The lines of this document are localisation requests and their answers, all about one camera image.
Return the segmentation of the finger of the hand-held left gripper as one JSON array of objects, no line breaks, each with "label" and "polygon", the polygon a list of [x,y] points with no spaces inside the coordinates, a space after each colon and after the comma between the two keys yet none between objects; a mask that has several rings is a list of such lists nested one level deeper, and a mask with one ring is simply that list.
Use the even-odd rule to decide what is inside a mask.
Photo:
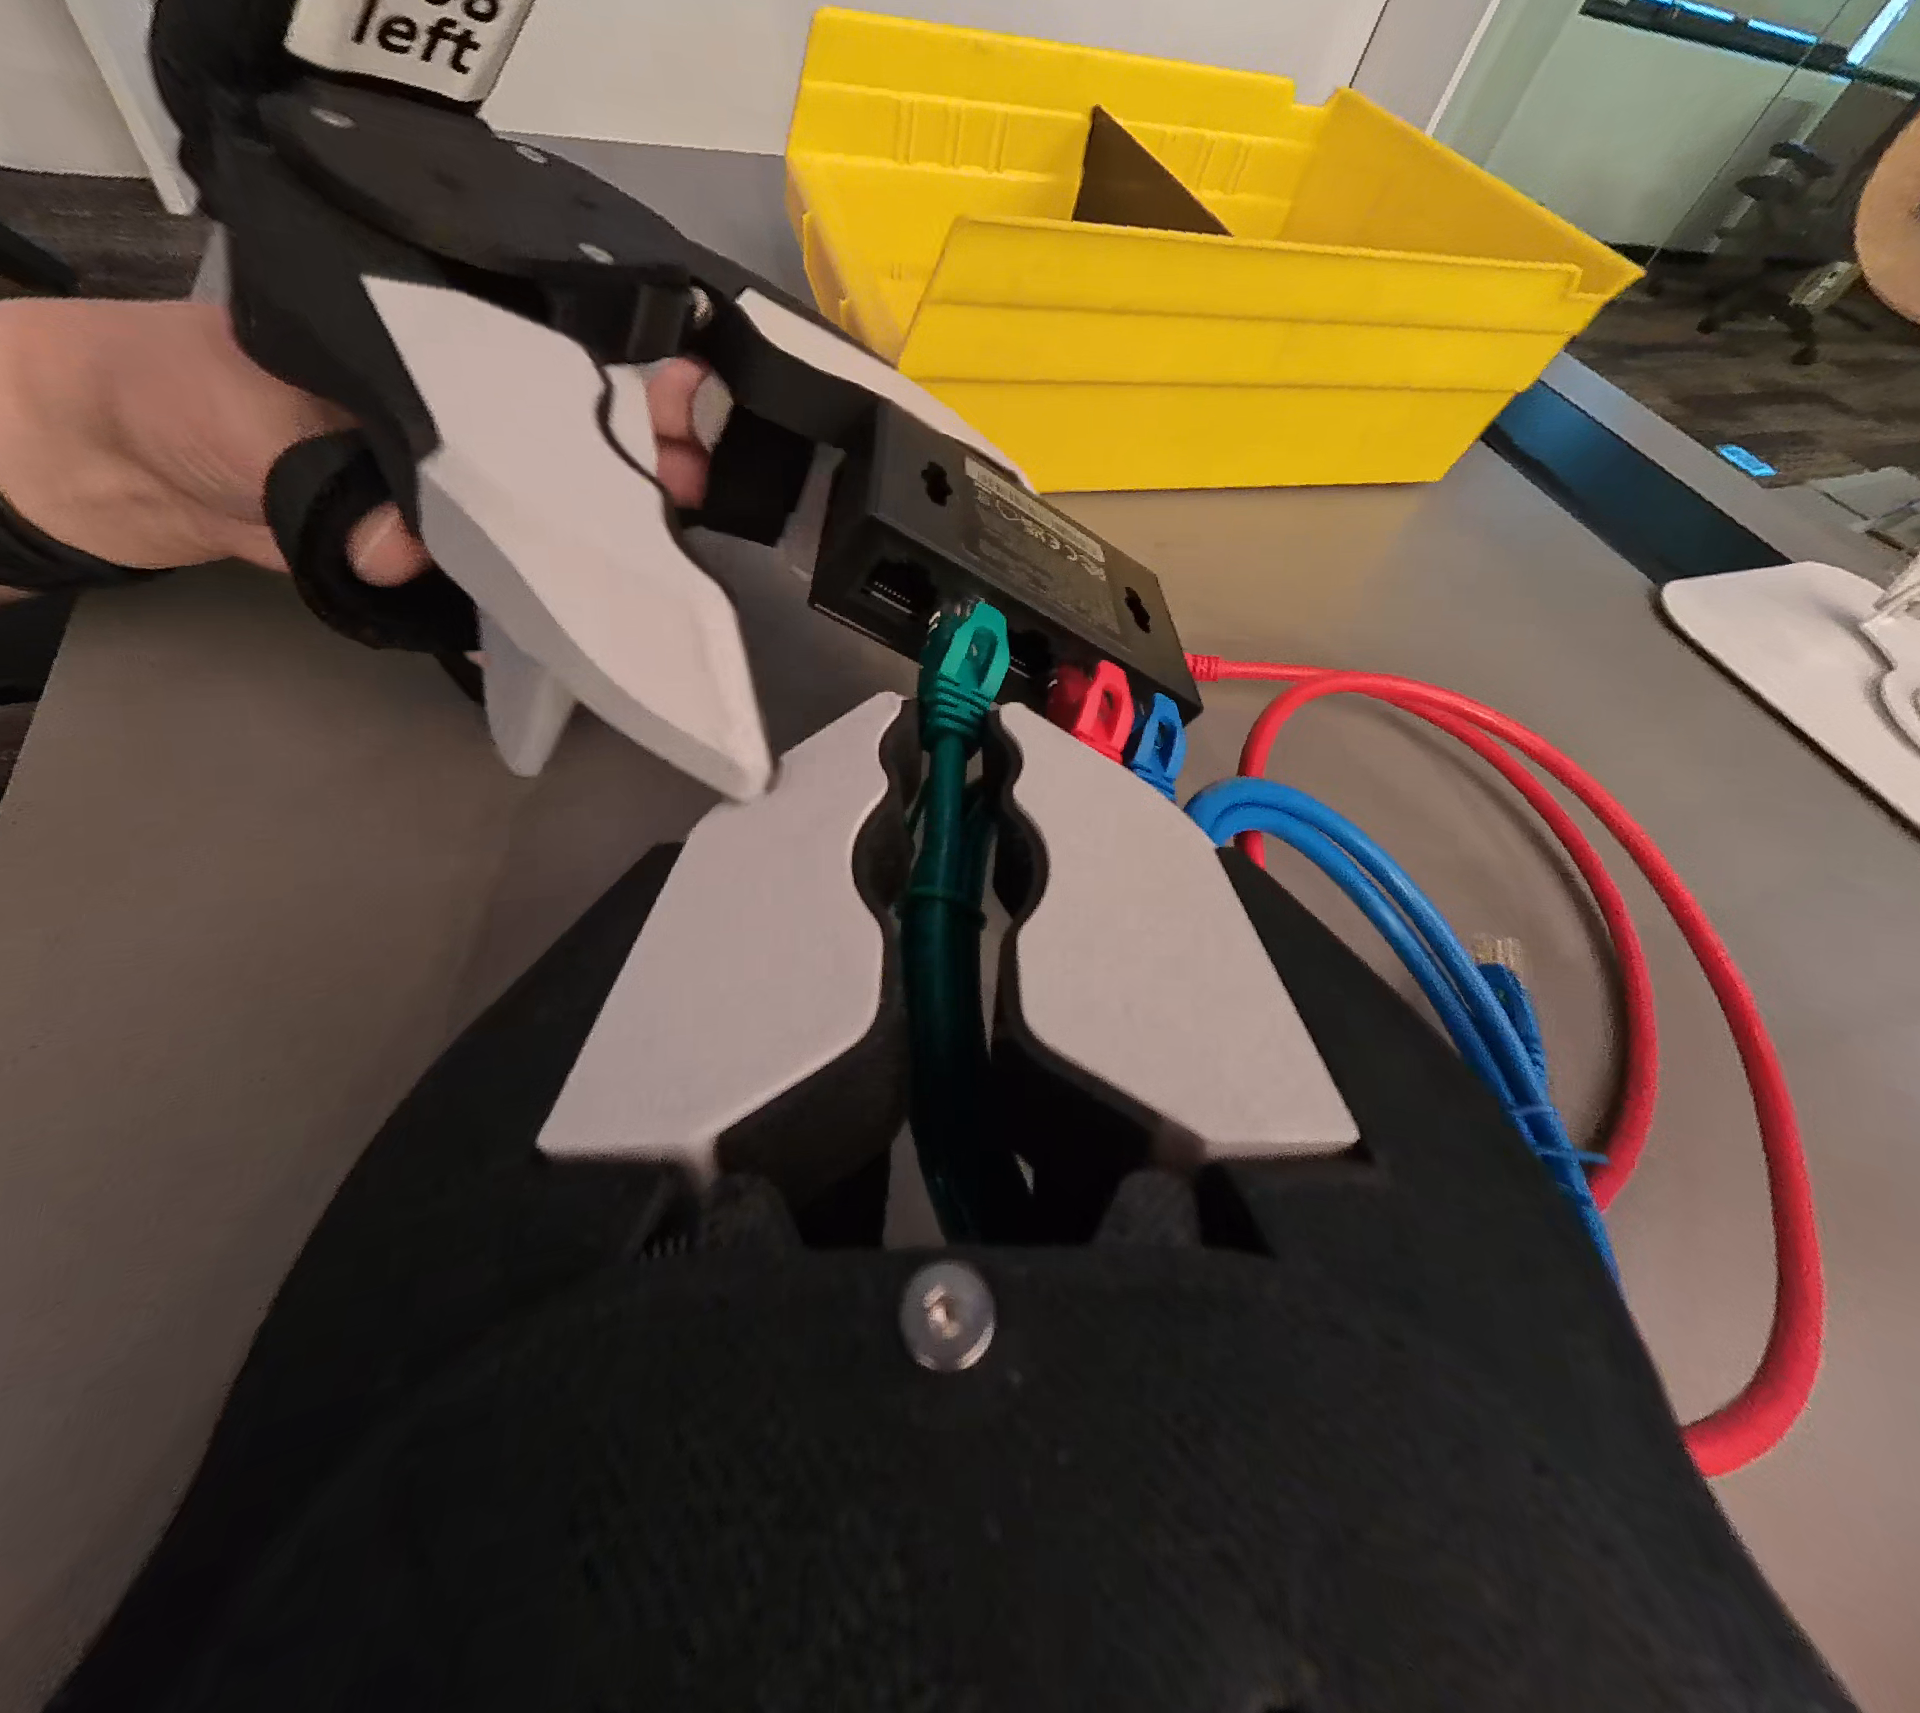
[{"label": "finger of the hand-held left gripper", "polygon": [[587,709],[714,793],[764,793],[737,610],[682,545],[639,373],[457,289],[364,283],[435,426],[417,532],[475,601],[502,764],[540,776]]},{"label": "finger of the hand-held left gripper", "polygon": [[1035,490],[1035,485],[1024,475],[1013,459],[1007,459],[982,430],[974,430],[948,402],[926,392],[920,380],[907,380],[898,367],[848,340],[845,334],[829,326],[814,310],[803,310],[766,289],[744,289],[737,310],[747,324],[785,359],[799,359],[803,367],[845,380],[878,402],[903,405],[933,430],[968,444],[972,454],[988,459],[1002,475],[1018,480],[1018,487]]}]

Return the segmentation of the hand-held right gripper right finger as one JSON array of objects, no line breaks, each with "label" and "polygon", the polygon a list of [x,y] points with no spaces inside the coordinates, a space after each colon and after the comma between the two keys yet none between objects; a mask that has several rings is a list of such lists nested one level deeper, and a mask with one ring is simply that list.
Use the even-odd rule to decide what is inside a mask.
[{"label": "hand-held right gripper right finger", "polygon": [[1349,1151],[1354,1112],[1189,814],[1024,703],[996,759],[1007,1042],[1172,1163]]}]

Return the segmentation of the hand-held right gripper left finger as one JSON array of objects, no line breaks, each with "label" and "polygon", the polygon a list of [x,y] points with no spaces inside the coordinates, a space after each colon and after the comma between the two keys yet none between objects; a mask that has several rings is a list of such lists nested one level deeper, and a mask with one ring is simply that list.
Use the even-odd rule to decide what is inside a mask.
[{"label": "hand-held right gripper left finger", "polygon": [[540,1126],[553,1160],[865,1172],[907,1121],[898,900],[920,730],[865,700],[670,861]]}]

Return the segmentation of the black ethernet port box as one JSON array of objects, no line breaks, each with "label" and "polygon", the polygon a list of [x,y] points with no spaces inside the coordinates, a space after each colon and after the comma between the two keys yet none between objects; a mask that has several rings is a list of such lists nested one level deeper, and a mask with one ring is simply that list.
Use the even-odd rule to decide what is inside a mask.
[{"label": "black ethernet port box", "polygon": [[943,610],[988,601],[1013,656],[1002,695],[1035,711],[1061,669],[1096,664],[1183,721],[1205,709],[1157,574],[903,405],[834,470],[806,601],[907,662]]}]

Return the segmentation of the yellow plastic bin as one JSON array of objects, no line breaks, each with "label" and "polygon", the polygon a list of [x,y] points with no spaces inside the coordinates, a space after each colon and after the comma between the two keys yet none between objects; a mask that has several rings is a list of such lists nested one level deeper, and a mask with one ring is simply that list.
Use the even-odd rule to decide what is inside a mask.
[{"label": "yellow plastic bin", "polygon": [[[1111,106],[1228,238],[1076,225]],[[820,9],[814,308],[1040,490],[1443,480],[1640,268],[1359,90]]]}]

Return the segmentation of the person's left hand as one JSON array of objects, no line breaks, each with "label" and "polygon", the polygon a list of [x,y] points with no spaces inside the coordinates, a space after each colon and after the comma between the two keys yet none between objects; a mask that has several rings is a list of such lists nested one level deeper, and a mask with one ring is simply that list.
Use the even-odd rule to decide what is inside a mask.
[{"label": "person's left hand", "polygon": [[245,560],[289,574],[265,514],[273,467],[355,413],[257,373],[210,302],[0,308],[3,541],[32,596],[79,556],[134,574]]}]

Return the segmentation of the black office chair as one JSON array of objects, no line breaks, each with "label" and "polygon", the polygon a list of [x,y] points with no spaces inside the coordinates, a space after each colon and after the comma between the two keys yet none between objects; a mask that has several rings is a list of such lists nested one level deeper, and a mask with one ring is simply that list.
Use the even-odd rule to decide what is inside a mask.
[{"label": "black office chair", "polygon": [[1718,238],[1695,336],[1766,318],[1790,336],[1790,367],[1819,359],[1819,318],[1859,282],[1854,206],[1869,161],[1872,149],[1840,165],[1812,142],[1772,142],[1739,178],[1748,211]]}]

